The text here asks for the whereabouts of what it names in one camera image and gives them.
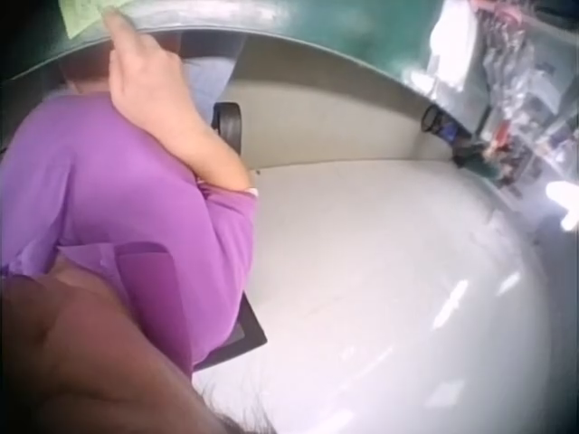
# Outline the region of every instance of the hair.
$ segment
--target hair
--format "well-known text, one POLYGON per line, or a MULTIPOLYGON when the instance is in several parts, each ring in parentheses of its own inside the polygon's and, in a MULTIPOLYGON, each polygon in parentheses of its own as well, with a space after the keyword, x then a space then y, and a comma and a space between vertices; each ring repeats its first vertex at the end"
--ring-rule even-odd
POLYGON ((261 428, 246 429, 228 416, 217 415, 217 417, 223 424, 227 434, 277 434, 278 432, 273 428, 267 418, 265 418, 265 422, 261 428))

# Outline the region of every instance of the sleeve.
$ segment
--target sleeve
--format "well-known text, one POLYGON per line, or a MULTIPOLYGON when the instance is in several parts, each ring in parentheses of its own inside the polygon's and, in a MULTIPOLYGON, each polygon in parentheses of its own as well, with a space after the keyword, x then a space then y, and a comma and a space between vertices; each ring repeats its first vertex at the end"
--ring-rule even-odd
POLYGON ((237 285, 244 286, 252 266, 257 194, 253 191, 230 192, 209 184, 199 184, 199 189, 205 198, 225 265, 237 285))

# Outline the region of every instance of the fingers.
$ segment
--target fingers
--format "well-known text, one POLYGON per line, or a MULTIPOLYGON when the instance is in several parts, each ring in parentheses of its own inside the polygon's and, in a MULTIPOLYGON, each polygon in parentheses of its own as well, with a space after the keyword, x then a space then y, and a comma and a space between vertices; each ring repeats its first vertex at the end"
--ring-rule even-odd
POLYGON ((161 48, 157 39, 155 39, 150 34, 142 34, 141 36, 141 43, 145 47, 146 50, 158 50, 161 48))
POLYGON ((133 24, 116 9, 108 8, 102 15, 113 46, 121 62, 127 57, 138 55, 143 50, 141 35, 133 24))
POLYGON ((120 68, 119 54, 117 50, 112 50, 110 52, 109 59, 109 88, 110 94, 115 96, 119 95, 122 91, 122 69, 120 68))

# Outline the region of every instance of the white wall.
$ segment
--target white wall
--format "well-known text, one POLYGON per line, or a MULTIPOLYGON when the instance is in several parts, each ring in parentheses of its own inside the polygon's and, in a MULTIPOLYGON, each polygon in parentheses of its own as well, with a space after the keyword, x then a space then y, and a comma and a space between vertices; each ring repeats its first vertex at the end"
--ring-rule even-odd
POLYGON ((242 106, 243 157, 254 168, 450 158, 442 143, 416 142, 425 99, 309 47, 250 38, 223 99, 242 106))
POLYGON ((194 377, 219 408, 291 434, 532 432, 543 277, 472 181, 394 161, 256 179, 248 297, 270 341, 194 377))

